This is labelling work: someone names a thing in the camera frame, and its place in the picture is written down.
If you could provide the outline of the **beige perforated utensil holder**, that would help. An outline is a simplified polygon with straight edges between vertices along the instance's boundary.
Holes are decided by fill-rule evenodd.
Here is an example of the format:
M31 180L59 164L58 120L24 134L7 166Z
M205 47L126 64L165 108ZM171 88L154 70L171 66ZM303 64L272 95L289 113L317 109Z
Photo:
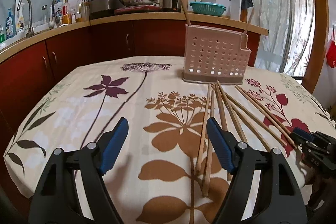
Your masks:
M242 32L186 25L183 80L241 85L251 55L247 40Z

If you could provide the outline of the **wooden door frame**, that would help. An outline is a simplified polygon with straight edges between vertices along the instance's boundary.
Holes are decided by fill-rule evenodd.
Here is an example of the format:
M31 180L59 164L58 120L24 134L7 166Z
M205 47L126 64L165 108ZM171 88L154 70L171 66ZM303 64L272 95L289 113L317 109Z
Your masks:
M322 71L326 54L326 43L329 36L329 3L328 0L316 0L315 32L310 59L303 77L302 86L310 93L314 92Z

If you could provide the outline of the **white plastic container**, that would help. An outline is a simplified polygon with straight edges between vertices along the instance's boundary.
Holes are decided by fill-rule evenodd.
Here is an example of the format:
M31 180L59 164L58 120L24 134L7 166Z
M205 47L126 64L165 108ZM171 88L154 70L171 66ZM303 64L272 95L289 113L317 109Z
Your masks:
M230 18L240 21L242 0L230 0Z

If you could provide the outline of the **knife block with scissors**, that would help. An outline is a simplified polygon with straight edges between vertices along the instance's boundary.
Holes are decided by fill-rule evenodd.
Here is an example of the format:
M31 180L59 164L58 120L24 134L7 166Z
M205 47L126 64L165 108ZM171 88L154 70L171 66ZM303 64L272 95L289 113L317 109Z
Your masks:
M84 22L89 20L91 0L84 0L81 8L81 17Z

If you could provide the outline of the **wooden countertop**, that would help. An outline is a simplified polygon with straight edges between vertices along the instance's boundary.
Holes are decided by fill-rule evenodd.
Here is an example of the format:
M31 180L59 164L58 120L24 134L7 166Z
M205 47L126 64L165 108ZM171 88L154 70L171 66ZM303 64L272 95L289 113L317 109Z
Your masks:
M192 12L189 12L188 16L191 22L217 24L217 25L224 26L224 27L238 28L240 30L247 29L248 31L259 34L259 35L264 35L264 36L269 35L269 30L265 28L255 26L253 24L248 25L246 22L232 20L226 17L193 14ZM12 43L6 40L4 43L1 44L1 62L3 63L5 60L11 58L13 55L16 55L18 52L30 46L33 46L36 43L42 42L45 39L52 38L53 36L57 36L57 35L60 35L60 34L63 34L69 31L74 31L80 28L95 26L99 24L124 22L124 21L130 21L130 20L182 20L182 21L185 21L185 16L181 12L180 13L178 12L143 12L143 13L134 13L134 14L115 15L115 16L90 20L88 22L70 24L70 25L55 28L52 30L44 30L30 38L17 40Z

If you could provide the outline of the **white spray bottle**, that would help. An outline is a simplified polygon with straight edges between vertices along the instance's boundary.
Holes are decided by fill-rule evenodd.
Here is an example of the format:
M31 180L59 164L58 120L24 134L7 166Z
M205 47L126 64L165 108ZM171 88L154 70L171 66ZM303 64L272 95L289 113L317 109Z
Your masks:
M24 3L20 4L20 8L17 11L17 19L16 19L16 30L17 34L23 32L25 30L25 19L23 16L23 8L24 8Z

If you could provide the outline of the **sheer patterned curtain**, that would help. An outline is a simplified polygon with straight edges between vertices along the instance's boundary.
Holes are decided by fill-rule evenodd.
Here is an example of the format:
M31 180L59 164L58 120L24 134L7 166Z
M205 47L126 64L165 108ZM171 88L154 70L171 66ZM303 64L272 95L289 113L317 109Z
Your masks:
M302 79L315 30L315 0L253 0L252 23L268 30L262 36L255 66Z

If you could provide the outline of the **stainless electric kettle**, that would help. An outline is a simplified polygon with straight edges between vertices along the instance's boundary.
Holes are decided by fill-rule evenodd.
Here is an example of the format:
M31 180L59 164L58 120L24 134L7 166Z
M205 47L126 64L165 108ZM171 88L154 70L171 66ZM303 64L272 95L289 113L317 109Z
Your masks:
M181 12L180 0L162 0L163 12Z

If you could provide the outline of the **teal plastic colander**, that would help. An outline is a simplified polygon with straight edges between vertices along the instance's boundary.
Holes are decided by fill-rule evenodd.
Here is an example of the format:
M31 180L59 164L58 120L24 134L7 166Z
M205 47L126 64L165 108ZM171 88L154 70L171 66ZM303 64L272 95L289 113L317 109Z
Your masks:
M190 6L194 13L202 15L222 16L226 11L224 5L212 2L190 2Z

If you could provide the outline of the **red hanging bag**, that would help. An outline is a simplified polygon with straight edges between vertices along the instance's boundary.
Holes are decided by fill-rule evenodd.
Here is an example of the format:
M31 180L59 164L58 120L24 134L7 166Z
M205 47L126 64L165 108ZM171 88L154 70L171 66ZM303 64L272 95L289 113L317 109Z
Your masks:
M336 68L335 27L333 27L330 46L326 53L326 63L329 67Z

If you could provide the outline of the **red induction cooker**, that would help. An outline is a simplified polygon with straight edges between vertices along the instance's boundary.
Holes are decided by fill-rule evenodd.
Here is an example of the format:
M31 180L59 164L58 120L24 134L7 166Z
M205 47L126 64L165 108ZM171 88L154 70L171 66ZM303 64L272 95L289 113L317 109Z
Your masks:
M134 14L143 12L161 12L162 8L156 5L138 5L122 7L114 10L114 15Z

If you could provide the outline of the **oil bottle red label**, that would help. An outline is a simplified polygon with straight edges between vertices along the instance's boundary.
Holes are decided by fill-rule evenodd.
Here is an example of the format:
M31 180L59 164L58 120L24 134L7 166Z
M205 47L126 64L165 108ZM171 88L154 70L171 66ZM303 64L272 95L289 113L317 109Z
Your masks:
M68 0L64 0L62 6L62 24L71 24L71 23L72 23L71 7Z

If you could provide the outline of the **steel rice cooker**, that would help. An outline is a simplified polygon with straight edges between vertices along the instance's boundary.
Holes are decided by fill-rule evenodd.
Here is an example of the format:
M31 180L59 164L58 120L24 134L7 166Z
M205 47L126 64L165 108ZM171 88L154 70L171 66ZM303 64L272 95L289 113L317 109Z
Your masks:
M123 7L120 0L91 0L89 5L91 18L102 18L114 15L115 10Z

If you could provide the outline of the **red kitchen cabinets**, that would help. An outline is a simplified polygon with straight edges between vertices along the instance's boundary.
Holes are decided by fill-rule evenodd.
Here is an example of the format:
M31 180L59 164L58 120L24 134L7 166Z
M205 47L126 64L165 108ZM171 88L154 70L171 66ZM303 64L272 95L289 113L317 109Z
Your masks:
M182 20L127 20L82 27L1 58L1 135L11 137L30 110L79 66L131 56L183 56Z

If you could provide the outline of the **blue cleaner bottle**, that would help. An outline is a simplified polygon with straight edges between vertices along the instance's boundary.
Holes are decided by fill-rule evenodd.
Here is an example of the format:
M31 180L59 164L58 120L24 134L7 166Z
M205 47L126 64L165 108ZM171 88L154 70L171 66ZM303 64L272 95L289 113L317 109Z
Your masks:
M6 19L6 38L13 38L16 34L15 32L15 22L12 9L7 9L7 19Z

